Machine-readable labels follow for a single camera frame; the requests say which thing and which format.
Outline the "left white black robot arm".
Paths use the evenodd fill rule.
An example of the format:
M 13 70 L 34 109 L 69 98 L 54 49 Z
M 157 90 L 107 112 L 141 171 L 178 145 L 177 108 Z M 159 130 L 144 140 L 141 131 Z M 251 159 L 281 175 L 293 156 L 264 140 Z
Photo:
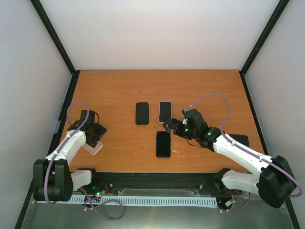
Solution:
M 96 154 L 102 148 L 100 139 L 106 131 L 99 124 L 99 116 L 95 111 L 82 110 L 80 119 L 71 124 L 57 148 L 45 159 L 34 162 L 34 199 L 54 203 L 70 200 L 73 192 L 81 187 L 89 192 L 96 191 L 99 186 L 96 169 L 79 168 L 71 172 L 70 164 L 82 147 L 92 155 Z

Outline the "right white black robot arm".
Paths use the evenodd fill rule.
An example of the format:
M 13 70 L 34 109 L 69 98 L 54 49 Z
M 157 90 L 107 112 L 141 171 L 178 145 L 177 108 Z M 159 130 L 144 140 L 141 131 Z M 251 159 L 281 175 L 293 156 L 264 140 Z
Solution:
M 169 119 L 165 131 L 187 140 L 194 139 L 201 147 L 221 154 L 248 170 L 220 172 L 220 182 L 227 189 L 238 189 L 258 195 L 267 205 L 280 208 L 297 188 L 288 161 L 270 157 L 239 143 L 217 127 L 210 127 L 196 109 L 183 111 L 183 120 Z

